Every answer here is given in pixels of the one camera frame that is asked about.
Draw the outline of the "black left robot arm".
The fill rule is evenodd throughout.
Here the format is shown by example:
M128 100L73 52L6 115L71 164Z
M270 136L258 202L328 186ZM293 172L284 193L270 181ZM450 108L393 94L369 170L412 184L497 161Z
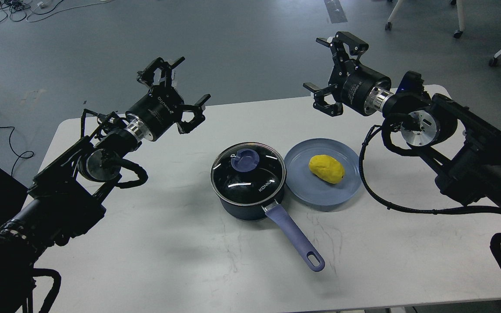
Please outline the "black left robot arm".
M95 226L114 188L147 182L146 170L125 158L143 140L157 141L173 125L179 133L190 133L205 121L210 95L187 105L173 85L174 70L183 61L159 57L139 71L137 81L147 93L124 117L84 109L78 141L41 170L27 190L0 170L0 313L31 313L36 278L42 276L53 281L40 307L49 312L62 278L56 270L36 268L40 256Z

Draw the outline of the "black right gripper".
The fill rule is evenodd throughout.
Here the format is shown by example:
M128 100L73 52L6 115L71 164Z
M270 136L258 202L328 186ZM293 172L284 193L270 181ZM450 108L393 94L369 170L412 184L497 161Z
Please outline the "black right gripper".
M338 89L338 84L320 88L313 83L303 83L312 93L313 108L331 117L343 114L343 104L362 116L372 115L375 111L372 91L376 88L389 90L391 79L360 63L360 57L369 49L369 44L346 31L338 31L333 37L316 38L316 42L328 47L337 70L346 70L344 83L341 83L340 100L342 103L328 103L325 98Z

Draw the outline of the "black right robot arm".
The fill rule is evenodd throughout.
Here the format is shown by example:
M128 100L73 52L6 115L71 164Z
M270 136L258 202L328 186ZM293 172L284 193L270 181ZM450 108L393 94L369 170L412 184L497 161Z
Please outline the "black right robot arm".
M390 210L421 213L379 197L364 177L364 157L370 140L379 133L388 151L418 157L437 175L435 184L459 208L432 214L501 214L501 131L441 93L430 96L419 73L408 71L395 92L391 79L360 61L369 45L350 32L316 38L331 51L334 67L324 88L304 83L313 107L332 117L349 107L362 116L382 113L362 143L359 173L368 193Z

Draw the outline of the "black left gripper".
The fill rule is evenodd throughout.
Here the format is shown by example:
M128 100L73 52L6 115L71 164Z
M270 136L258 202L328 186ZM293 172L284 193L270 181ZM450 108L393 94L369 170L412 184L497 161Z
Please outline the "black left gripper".
M205 121L205 103L210 94L203 95L194 105L184 104L183 97L174 88L175 69L186 59L181 56L170 63L162 57L153 60L137 72L137 82L149 89L137 103L127 109L129 120L138 119L147 128L145 139L156 141L169 127L177 123L180 134L190 133ZM192 113L190 121L183 121L183 113Z

